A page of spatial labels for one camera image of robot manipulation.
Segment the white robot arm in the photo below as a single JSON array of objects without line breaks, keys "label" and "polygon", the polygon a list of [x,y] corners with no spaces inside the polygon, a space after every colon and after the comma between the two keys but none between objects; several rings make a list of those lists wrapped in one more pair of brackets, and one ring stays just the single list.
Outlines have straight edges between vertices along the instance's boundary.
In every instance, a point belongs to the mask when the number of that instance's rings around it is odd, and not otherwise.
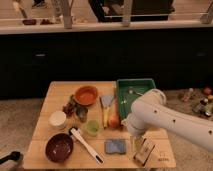
[{"label": "white robot arm", "polygon": [[126,118],[128,132],[140,136],[153,125],[213,152],[213,121],[167,108],[166,101],[165,94],[159,89],[151,89],[136,98]]}]

